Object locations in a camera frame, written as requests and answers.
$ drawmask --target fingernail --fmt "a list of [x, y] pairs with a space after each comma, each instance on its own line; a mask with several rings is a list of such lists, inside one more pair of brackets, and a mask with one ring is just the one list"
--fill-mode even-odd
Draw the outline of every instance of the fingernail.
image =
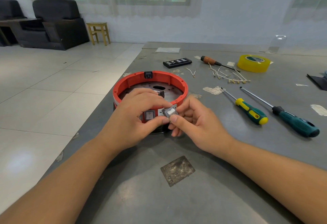
[[165, 119], [163, 119], [162, 123], [163, 123], [163, 124], [167, 124], [167, 123], [170, 123], [170, 120], [169, 120], [169, 118], [167, 118], [167, 117], [166, 117]]
[[176, 122], [176, 120], [177, 120], [177, 115], [172, 115], [172, 116], [170, 117], [170, 121], [171, 121], [171, 122]]

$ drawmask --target yellow and green screwdriver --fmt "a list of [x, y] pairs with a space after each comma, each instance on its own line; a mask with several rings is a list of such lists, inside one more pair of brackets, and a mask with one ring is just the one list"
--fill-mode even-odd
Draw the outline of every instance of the yellow and green screwdriver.
[[229, 96], [235, 99], [235, 105], [240, 107], [241, 110], [251, 119], [252, 122], [259, 125], [264, 125], [268, 122], [267, 116], [259, 109], [252, 107], [246, 103], [242, 98], [236, 99], [232, 94], [227, 90], [221, 87], [221, 89], [226, 92]]

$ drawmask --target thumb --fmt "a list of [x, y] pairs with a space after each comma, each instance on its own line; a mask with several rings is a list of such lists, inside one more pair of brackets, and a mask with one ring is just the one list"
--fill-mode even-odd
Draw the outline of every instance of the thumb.
[[186, 119], [180, 115], [172, 115], [170, 117], [170, 122], [186, 133], [189, 137], [193, 137], [192, 134], [196, 131], [197, 127], [192, 123], [188, 122]]
[[147, 136], [149, 133], [154, 131], [157, 127], [169, 123], [169, 119], [165, 116], [157, 116], [154, 119], [147, 121], [142, 125], [142, 133]]

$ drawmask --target red circular housing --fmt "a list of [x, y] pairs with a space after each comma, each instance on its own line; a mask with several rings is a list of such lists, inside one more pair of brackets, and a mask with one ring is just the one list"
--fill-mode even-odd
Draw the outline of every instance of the red circular housing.
[[[180, 95], [175, 100], [171, 101], [171, 104], [178, 107], [180, 106], [188, 94], [188, 86], [185, 81], [178, 77], [175, 74], [162, 72], [162, 71], [152, 71], [152, 78], [146, 78], [144, 72], [138, 72], [130, 74], [121, 80], [119, 80], [116, 85], [113, 87], [113, 99], [114, 99], [114, 107], [116, 108], [120, 102], [122, 101], [119, 98], [119, 95], [124, 92], [126, 89], [129, 89], [131, 86], [144, 83], [144, 82], [163, 82], [167, 83], [168, 85], [172, 85], [177, 87], [182, 91], [182, 95]], [[151, 114], [153, 114], [153, 118], [158, 116], [158, 110], [162, 109], [162, 106], [153, 107]], [[140, 116], [140, 119], [143, 123], [146, 123], [149, 119], [146, 118], [146, 111]]]

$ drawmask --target wooden stool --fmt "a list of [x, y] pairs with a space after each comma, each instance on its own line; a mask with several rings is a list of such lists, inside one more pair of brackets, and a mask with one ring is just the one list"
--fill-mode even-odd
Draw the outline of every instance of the wooden stool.
[[86, 23], [86, 24], [87, 24], [87, 28], [89, 29], [89, 33], [90, 33], [91, 41], [92, 41], [93, 45], [95, 45], [94, 39], [93, 39], [94, 35], [96, 36], [96, 42], [99, 43], [98, 33], [102, 33], [105, 46], [107, 45], [106, 36], [108, 37], [109, 44], [111, 43], [110, 38], [109, 38], [109, 31], [108, 31], [107, 23]]

